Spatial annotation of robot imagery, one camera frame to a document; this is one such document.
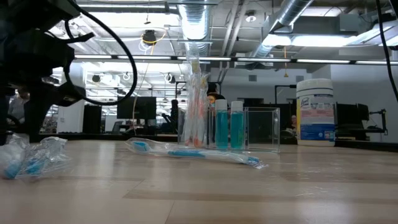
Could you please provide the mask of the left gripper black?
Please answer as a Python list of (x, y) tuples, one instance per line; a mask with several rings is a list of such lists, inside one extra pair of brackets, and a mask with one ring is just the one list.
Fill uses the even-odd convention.
[(30, 100), (25, 104), (25, 133), (29, 141), (37, 139), (47, 111), (52, 103), (70, 106), (86, 95), (82, 87), (67, 81), (53, 86), (43, 81), (55, 68), (69, 74), (75, 59), (75, 50), (69, 45), (83, 42), (82, 38), (59, 39), (37, 29), (1, 37), (1, 94), (0, 94), (0, 144), (7, 138), (9, 96), (7, 88), (25, 87), (30, 90)]

